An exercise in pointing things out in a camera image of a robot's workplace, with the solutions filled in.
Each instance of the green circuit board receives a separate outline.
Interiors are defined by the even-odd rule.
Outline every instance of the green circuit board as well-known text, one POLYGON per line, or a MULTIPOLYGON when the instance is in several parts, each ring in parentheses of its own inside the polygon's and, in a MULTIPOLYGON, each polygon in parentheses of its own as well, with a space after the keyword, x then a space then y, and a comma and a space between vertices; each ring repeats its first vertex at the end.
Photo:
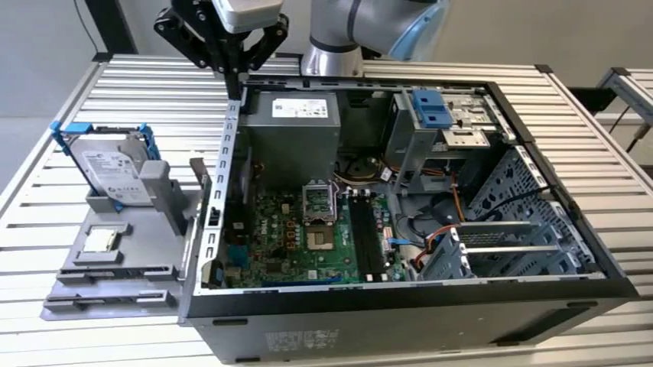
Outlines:
MULTIPOLYGON (((374 198, 371 205, 382 223, 382 228, 377 228, 381 245, 383 228, 391 226, 385 198, 374 198)), ((239 276, 230 279, 231 287, 361 283, 349 206, 343 197, 336 201, 336 209, 336 221, 331 226, 308 227, 302 222, 300 193, 258 195, 248 268, 240 269, 239 276), (310 233, 315 231, 318 236, 310 241, 310 233), (331 235, 322 234, 322 231, 332 231, 332 246, 324 245, 331 235)))

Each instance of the power supply label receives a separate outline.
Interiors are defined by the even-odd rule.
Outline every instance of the power supply label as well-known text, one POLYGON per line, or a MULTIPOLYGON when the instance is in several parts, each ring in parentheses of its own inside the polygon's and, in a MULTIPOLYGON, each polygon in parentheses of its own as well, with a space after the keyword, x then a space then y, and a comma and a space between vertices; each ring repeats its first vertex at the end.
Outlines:
POLYGON ((278 98, 272 101, 272 117, 327 118, 327 100, 278 98))
POLYGON ((88 169, 105 195, 124 205, 151 204, 132 159, 117 151, 85 151, 88 169))

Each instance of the side panel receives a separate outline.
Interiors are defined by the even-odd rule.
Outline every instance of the side panel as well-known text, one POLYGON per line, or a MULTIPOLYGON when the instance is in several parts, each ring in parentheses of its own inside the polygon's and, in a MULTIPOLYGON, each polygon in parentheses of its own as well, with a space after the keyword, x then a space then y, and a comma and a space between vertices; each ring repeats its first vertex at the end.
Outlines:
POLYGON ((200 318, 188 323, 222 362, 287 361, 490 347, 493 342, 509 340, 515 332, 530 336, 531 344, 596 317, 617 303, 602 300, 598 306, 592 305, 578 303, 569 308, 574 304, 549 301, 200 318))

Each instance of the blue drive bracket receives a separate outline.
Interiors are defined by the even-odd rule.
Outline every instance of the blue drive bracket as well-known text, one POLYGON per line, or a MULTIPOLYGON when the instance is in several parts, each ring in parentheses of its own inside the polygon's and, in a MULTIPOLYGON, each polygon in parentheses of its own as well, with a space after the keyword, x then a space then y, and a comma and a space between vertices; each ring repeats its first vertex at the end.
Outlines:
MULTIPOLYGON (((80 125, 80 126, 76 126, 72 128, 73 131, 81 131, 81 130, 85 130, 84 133, 81 132, 77 132, 77 134, 85 134, 89 130, 89 129, 93 129, 93 127, 91 126, 91 124, 71 124, 71 125, 80 125)), ((52 130, 52 139, 57 142, 59 146, 61 147, 61 152, 68 156, 71 157, 72 159, 72 163, 75 163, 75 166, 77 167, 77 170, 80 170, 80 173, 81 173, 81 176, 84 177, 84 180, 85 180, 85 183, 88 184, 88 186, 91 187, 91 191, 93 192, 93 195, 95 196, 99 196, 99 192, 97 192, 97 189, 95 188, 93 184, 91 183, 91 180, 88 179, 88 176, 85 175, 85 172, 84 170, 81 169, 81 166, 80 166, 80 162, 77 162, 76 158, 75 158, 75 155, 72 155, 72 152, 71 152, 71 147, 68 146, 68 143, 65 142, 65 139, 63 138, 63 134, 61 134, 61 122, 60 121, 52 121, 49 123, 49 130, 52 130)))
POLYGON ((413 90, 413 108, 423 128, 450 128, 453 118, 449 114, 442 94, 433 89, 413 90))
POLYGON ((156 142, 154 141, 152 128, 147 126, 144 122, 139 126, 139 132, 143 134, 144 137, 144 144, 147 145, 147 155, 150 156, 150 159, 160 161, 162 155, 159 153, 156 142))
MULTIPOLYGON (((97 189, 91 183, 91 180, 84 172, 84 169, 81 168, 80 163, 77 162, 76 157, 71 152, 71 147, 67 143, 65 135, 87 135, 93 132, 100 133, 100 130, 103 130, 104 128, 97 128, 96 130, 93 125, 88 122, 72 122, 71 124, 68 124, 65 129, 61 130, 61 125, 63 123, 60 121, 52 121, 52 123, 49 124, 49 129, 52 130, 52 139, 57 142, 59 146, 61 147, 61 152, 68 157, 71 157, 72 162, 75 163, 77 170, 80 170, 81 176, 84 177, 84 180, 88 186, 91 187, 93 196, 99 196, 97 189)), ((159 149, 156 146, 156 141, 154 140, 152 128, 147 126, 146 123, 140 124, 138 128, 132 128, 132 129, 120 129, 120 128, 108 128, 108 129, 113 130, 115 132, 139 131, 139 133, 143 134, 148 158, 156 161, 162 159, 162 155, 159 153, 159 149)), ((119 212, 123 209, 123 204, 117 200, 111 200, 111 201, 113 202, 115 210, 119 212)))

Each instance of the gray plastic part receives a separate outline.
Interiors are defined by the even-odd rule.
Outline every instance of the gray plastic part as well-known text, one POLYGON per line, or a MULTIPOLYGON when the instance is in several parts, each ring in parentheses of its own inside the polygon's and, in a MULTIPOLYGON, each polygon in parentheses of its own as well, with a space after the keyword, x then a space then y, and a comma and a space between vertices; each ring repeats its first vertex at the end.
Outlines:
POLYGON ((119 264, 123 261, 123 254, 119 250, 108 252, 77 252, 72 263, 75 265, 107 265, 119 264))
POLYGON ((115 201, 107 196, 93 196, 89 191, 85 196, 85 202, 95 213, 115 213, 115 201))
POLYGON ((88 274, 57 274, 57 281, 60 281, 65 285, 73 284, 92 284, 95 279, 88 276, 88 274))
POLYGON ((84 309, 84 306, 73 300, 45 300, 43 307, 52 312, 80 311, 84 309))
POLYGON ((282 4, 283 0, 214 0, 223 27, 232 34, 274 25, 282 4))
MULTIPOLYGON (((184 220, 196 215, 200 194, 195 193, 186 198, 188 208, 179 208, 184 209, 184 220)), ((176 315, 175 300, 182 297, 183 287, 178 277, 184 268, 188 240, 186 236, 175 234, 168 218, 151 206, 126 206, 120 212, 112 213, 89 210, 57 281, 45 298, 41 318, 77 320, 176 315), (97 227, 119 232, 115 249, 123 260, 117 264, 93 263, 80 266, 76 263, 77 254, 84 249, 91 228, 97 227), (144 300, 144 291, 158 291, 162 296, 144 300), (69 300, 71 294, 80 298, 79 301, 69 300)), ((92 260, 103 260, 105 253, 88 252, 84 257, 87 255, 92 260)))
POLYGON ((171 166, 166 161, 147 161, 143 163, 139 178, 150 193, 154 208, 163 213, 175 234, 180 235, 186 233, 188 225, 182 213, 187 203, 180 195, 179 183, 176 183, 178 189, 175 190, 175 183, 168 178, 170 172, 171 166))
POLYGON ((156 298, 139 298, 136 303, 142 307, 172 307, 175 306, 175 298, 172 297, 171 292, 168 291, 142 291, 139 295, 158 295, 156 298))
POLYGON ((174 281, 176 279, 176 275, 179 274, 175 266, 166 266, 166 271, 146 271, 143 273, 144 278, 148 281, 174 281))

